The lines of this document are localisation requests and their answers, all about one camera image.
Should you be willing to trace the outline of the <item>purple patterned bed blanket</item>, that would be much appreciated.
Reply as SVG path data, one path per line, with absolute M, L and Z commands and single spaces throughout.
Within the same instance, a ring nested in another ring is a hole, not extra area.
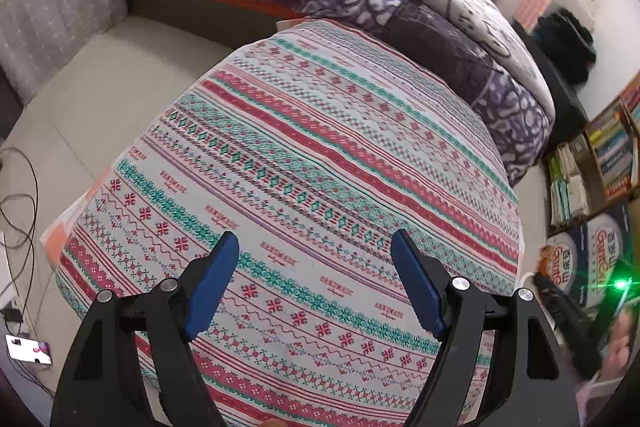
M 511 182 L 539 159 L 555 120 L 547 83 L 489 0 L 127 0 L 131 13 L 238 48 L 286 20 L 367 31 L 442 78 L 480 115 Z

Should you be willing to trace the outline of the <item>wooden bookshelf with books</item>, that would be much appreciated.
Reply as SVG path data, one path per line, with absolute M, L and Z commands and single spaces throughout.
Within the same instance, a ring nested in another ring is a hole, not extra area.
M 542 160 L 554 234 L 639 194 L 639 79 Z

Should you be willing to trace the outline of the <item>grey padded cushion panel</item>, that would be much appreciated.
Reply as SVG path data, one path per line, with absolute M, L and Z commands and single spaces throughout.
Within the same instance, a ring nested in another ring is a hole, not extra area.
M 126 16 L 126 0 L 1 0 L 1 69 L 21 103 Z

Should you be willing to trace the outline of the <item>black clothes pile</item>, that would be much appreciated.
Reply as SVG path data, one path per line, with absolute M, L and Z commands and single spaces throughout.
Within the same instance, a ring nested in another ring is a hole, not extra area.
M 582 86 L 597 62 L 591 32 L 567 9 L 538 18 L 536 45 L 571 86 Z

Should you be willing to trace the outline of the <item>pink checked cloth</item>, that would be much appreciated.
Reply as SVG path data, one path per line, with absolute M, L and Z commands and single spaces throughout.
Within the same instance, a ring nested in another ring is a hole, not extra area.
M 538 18 L 544 14 L 552 0 L 520 0 L 513 18 L 528 34 L 538 23 Z

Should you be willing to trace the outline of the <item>blue Ganten water carton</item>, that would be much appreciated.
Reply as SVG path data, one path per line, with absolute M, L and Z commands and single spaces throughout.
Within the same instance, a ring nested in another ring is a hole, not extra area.
M 618 202 L 591 219 L 548 238 L 549 254 L 539 271 L 584 309 L 602 303 L 619 261 L 634 265 L 634 233 L 626 202 Z

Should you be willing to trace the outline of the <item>patterned striped tablecloth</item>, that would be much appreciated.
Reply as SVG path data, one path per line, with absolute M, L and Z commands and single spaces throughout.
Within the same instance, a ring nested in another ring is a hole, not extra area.
M 115 161 L 56 283 L 84 314 L 175 277 L 224 232 L 240 259 L 193 343 L 226 420 L 399 426 L 434 364 L 390 259 L 405 230 L 483 291 L 513 291 L 518 200 L 483 121 L 363 32 L 299 24 L 234 51 Z

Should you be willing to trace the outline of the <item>smartphone on floor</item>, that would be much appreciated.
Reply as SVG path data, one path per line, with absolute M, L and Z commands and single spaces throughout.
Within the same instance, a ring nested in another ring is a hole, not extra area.
M 51 350 L 44 341 L 6 334 L 9 357 L 15 361 L 51 365 Z

